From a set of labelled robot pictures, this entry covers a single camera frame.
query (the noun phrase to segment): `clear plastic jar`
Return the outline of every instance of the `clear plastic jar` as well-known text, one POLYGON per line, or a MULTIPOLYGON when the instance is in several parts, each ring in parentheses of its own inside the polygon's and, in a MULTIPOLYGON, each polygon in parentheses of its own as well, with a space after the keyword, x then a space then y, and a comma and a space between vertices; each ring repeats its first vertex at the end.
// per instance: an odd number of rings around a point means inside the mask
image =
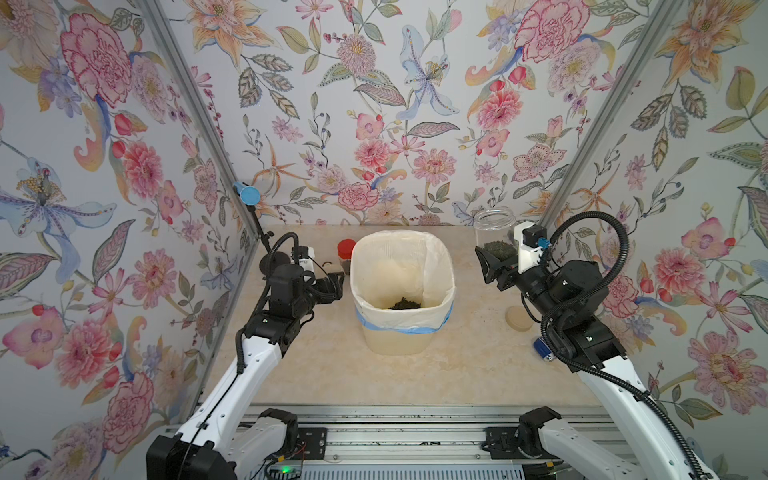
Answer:
POLYGON ((475 214, 475 244, 500 261, 517 254, 514 244, 515 215, 507 207, 483 210, 475 214))

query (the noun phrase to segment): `marble countertop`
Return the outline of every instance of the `marble countertop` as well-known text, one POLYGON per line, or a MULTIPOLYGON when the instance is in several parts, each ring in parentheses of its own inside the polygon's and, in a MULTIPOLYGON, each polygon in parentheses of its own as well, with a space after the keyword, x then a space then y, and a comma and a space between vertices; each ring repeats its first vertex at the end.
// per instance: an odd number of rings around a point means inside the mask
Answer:
MULTIPOLYGON (((302 245, 314 247, 319 263, 338 263, 336 245, 379 230, 398 227, 272 226, 275 238, 295 231, 302 245)), ((333 405, 505 405, 599 406, 581 380, 560 362, 544 362, 531 344, 538 325, 518 332, 505 311, 520 305, 512 288, 485 285, 475 256, 475 234, 468 227, 412 227, 436 235, 449 249, 456 281, 451 317, 427 349, 412 356, 371 352, 355 316, 349 278, 344 297, 315 307, 316 317, 272 371, 255 402, 333 405)), ((283 249, 290 252, 291 242, 283 249)), ((205 392, 235 358, 235 332, 248 320, 263 289, 256 254, 247 283, 225 332, 205 392)))

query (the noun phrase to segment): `blue cap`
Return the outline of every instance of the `blue cap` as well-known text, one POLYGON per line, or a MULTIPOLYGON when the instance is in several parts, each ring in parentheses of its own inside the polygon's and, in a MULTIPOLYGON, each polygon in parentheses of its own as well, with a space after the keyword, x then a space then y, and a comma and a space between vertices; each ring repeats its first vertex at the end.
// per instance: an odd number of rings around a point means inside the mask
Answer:
POLYGON ((235 182, 233 185, 244 204, 257 205, 259 200, 261 200, 261 192, 257 188, 246 185, 243 182, 235 182))

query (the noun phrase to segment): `white arm segment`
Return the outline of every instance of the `white arm segment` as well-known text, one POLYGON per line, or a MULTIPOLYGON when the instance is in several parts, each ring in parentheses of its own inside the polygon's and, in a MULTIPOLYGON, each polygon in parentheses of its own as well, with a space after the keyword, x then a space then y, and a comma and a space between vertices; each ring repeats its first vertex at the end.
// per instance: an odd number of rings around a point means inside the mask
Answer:
MULTIPOLYGON (((641 390, 644 388, 629 359, 617 356, 606 360, 604 365, 603 372, 623 379, 641 390)), ((683 452, 656 414, 620 386, 586 372, 579 372, 578 375, 608 411, 648 478, 690 480, 690 467, 685 464, 683 452)), ((561 458, 567 462, 571 461, 565 456, 561 458)), ((700 458, 698 460, 705 472, 711 473, 714 479, 718 478, 700 458)))
POLYGON ((643 469, 623 460, 587 437, 579 435, 568 422, 546 422, 538 432, 541 446, 589 480, 645 480, 643 469))
MULTIPOLYGON (((194 440, 195 445, 213 442, 214 450, 220 452, 228 462, 237 462, 238 478, 246 478, 241 474, 248 473, 254 464, 261 465, 270 453, 279 450, 283 446, 286 434, 286 426, 282 422, 261 418, 233 442, 232 438, 237 426, 243 419, 243 414, 253 396, 283 358, 278 345, 270 345, 269 340, 258 336, 243 339, 243 354, 246 363, 245 371, 237 378, 227 396, 221 400, 208 419, 208 427, 201 429, 194 440)), ((227 391, 236 374, 237 359, 232 362, 205 403, 178 429, 177 434, 181 434, 183 441, 192 441, 200 424, 227 391)))

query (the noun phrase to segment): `blue tape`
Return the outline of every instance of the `blue tape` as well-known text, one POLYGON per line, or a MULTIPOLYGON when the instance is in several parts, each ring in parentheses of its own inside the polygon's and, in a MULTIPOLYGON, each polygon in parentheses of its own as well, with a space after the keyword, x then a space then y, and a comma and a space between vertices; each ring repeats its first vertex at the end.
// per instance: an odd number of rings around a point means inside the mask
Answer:
POLYGON ((423 335, 425 333, 437 332, 442 328, 443 325, 445 325, 445 322, 448 321, 448 317, 451 316, 452 311, 453 311, 453 303, 451 303, 451 308, 448 310, 448 313, 446 313, 442 323, 436 329, 429 328, 428 326, 415 326, 409 329, 396 329, 396 328, 385 328, 385 327, 376 326, 372 324, 368 320, 364 319, 360 311, 357 309, 357 307, 355 307, 355 314, 357 315, 357 319, 360 320, 360 323, 362 323, 362 326, 366 327, 368 330, 373 330, 375 332, 385 332, 385 331, 400 332, 400 333, 405 333, 406 335, 423 335))

